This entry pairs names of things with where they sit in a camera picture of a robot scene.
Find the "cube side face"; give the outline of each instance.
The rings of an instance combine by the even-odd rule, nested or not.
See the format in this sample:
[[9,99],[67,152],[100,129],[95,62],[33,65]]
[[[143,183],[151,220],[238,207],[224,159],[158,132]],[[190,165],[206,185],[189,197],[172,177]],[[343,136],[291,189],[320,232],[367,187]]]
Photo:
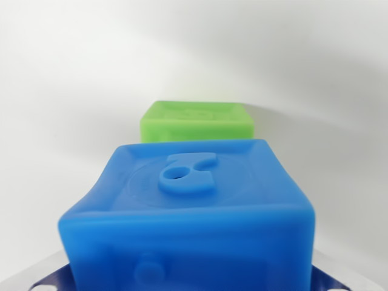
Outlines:
[[241,210],[63,221],[77,288],[310,291],[312,209]]
[[120,147],[59,229],[79,291],[309,288],[314,212],[265,141]]
[[158,101],[140,129],[142,142],[253,138],[253,120],[235,103]]

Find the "white wall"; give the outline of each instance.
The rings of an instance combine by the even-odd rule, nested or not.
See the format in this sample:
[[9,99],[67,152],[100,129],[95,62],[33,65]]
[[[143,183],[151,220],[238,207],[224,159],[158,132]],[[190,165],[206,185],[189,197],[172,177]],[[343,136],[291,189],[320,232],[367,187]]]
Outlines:
[[0,281],[156,99],[236,101],[313,202],[316,247],[388,287],[388,2],[0,1]]

